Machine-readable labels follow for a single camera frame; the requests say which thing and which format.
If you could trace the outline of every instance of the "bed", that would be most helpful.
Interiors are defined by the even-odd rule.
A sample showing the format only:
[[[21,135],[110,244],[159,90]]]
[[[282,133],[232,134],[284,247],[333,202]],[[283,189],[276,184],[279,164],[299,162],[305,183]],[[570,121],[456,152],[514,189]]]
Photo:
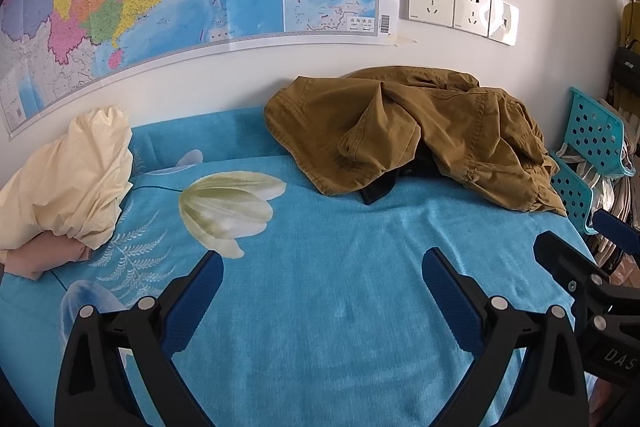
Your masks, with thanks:
[[[446,178],[404,178],[371,206],[357,193],[322,196],[270,136],[261,108],[143,126],[130,150],[133,188],[110,242],[38,282],[5,275],[0,284],[0,367],[42,427],[53,425],[78,310],[157,296],[206,253],[184,217],[198,205],[185,189],[203,178],[235,237],[218,234],[222,286],[173,362],[218,427],[428,425],[472,358],[424,285],[424,252],[439,247],[488,295],[539,312],[572,300],[536,263],[536,236],[552,230],[588,255],[569,220],[504,210]],[[260,185],[247,189],[253,197],[224,192],[247,179]],[[161,426],[133,357],[122,358],[146,421]],[[516,352],[486,425],[521,363]]]

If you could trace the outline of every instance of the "blue gripper pad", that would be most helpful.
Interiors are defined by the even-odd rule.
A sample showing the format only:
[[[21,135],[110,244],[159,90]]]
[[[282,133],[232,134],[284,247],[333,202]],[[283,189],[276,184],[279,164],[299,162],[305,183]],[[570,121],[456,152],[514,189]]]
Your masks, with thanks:
[[[200,321],[207,312],[216,295],[222,277],[224,265],[222,257],[212,252],[207,262],[191,279],[169,313],[164,318],[160,346],[167,358],[174,353],[184,351],[195,333]]]
[[[606,210],[598,210],[591,219],[593,228],[604,237],[622,248],[629,255],[640,253],[640,235],[638,230],[612,216]]]
[[[431,248],[422,258],[422,278],[431,292],[460,349],[475,358],[484,349],[482,318],[458,282]]]

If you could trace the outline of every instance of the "fern leaf print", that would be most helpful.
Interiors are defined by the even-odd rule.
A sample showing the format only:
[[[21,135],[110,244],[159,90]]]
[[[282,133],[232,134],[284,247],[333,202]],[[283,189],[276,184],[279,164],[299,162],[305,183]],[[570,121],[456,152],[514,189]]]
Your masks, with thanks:
[[[139,176],[145,172],[145,161],[138,147],[133,146],[131,148],[131,155],[133,156],[133,168],[131,169],[131,175]]]
[[[133,206],[134,202],[130,201],[122,211],[118,225],[127,219]],[[141,227],[115,234],[101,256],[91,263],[94,267],[113,267],[110,273],[97,280],[107,283],[105,288],[127,307],[146,295],[160,295],[166,280],[174,272],[174,268],[165,272],[156,269],[171,252],[170,248],[161,252],[166,230],[159,237],[147,237],[156,217],[158,211]]]

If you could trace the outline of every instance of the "screw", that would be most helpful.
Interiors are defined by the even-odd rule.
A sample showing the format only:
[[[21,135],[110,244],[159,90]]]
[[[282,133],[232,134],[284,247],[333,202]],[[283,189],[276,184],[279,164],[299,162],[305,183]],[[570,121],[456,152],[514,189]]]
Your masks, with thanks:
[[[491,306],[497,310],[503,311],[509,307],[509,303],[504,297],[497,296],[491,299]]]
[[[593,317],[593,325],[596,326],[598,331],[604,331],[607,329],[607,321],[602,315],[596,315]]]
[[[551,313],[558,319],[564,319],[564,316],[566,315],[566,312],[564,311],[564,308],[562,308],[562,306],[551,306]]]
[[[80,308],[79,315],[84,319],[86,319],[87,317],[91,317],[91,315],[93,314],[94,314],[94,307],[89,306],[89,304],[87,304],[87,306],[82,306],[82,308]]]
[[[143,297],[138,301],[138,308],[143,311],[150,310],[156,304],[156,300],[153,297]]]

